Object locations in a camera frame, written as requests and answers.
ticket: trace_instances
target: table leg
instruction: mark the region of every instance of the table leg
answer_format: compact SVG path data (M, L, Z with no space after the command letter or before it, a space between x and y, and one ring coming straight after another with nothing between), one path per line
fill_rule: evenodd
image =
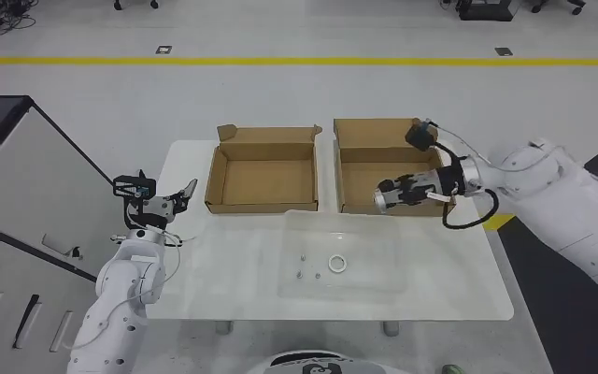
M233 321L216 321L216 334L229 335L233 331Z
M384 335L390 338L399 336L399 323L397 321L385 321L382 322L382 331Z

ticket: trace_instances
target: white floor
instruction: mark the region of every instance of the white floor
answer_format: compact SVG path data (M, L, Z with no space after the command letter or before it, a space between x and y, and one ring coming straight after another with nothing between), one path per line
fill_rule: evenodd
M460 22L435 0L41 0L38 24L0 36L0 56L598 57L598 7L561 0L513 22ZM0 94L29 94L110 177L157 178L177 139L215 127L310 125L333 118L431 117L480 151L546 137L579 161L596 154L598 67L0 65ZM414 373L549 373L500 240L489 240L515 306L508 323L251 323L228 337L203 322L153 324L138 374L239 373L277 352L336 350Z

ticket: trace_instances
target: gray panel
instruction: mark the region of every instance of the gray panel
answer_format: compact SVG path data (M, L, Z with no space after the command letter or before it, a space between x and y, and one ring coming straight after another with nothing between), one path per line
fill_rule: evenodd
M0 122L22 101L22 97L0 97Z
M126 232L122 201L34 108L0 146L0 175L0 230L97 275L117 250L110 235ZM82 260L64 255L75 247Z
M70 351L50 352L64 314L73 311L63 343L72 344L85 311L95 300L94 285L73 273L0 242L0 362L3 374L63 374ZM41 303L22 349L12 344L31 295Z

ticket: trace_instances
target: black floor mat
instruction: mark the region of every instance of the black floor mat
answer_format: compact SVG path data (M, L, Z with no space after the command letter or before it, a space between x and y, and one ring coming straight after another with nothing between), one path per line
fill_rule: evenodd
M498 234L554 372L598 373L598 284L517 218Z

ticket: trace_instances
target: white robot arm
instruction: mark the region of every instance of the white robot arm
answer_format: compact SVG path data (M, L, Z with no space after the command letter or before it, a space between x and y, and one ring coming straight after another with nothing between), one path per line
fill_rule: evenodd
M435 142L431 128L456 136L476 155L458 157ZM497 149L487 160L461 137L430 120L414 123L406 141L421 151L436 147L448 152L451 165L382 181L374 192L382 212L398 204L446 202L456 194L489 194L492 209L472 223L450 224L445 204L443 224L464 229L489 219L500 197L540 240L598 281L598 180L562 147L538 139Z
M157 197L155 181L145 176L115 180L115 194L125 197L125 221L131 230L126 237L113 237L121 245L100 270L95 284L98 299L85 314L71 348L68 374L132 371L148 326L146 305L158 301L163 285L178 270L177 266L166 277L165 241L170 238L178 251L180 239L164 228L186 209L196 184L192 180L177 194Z

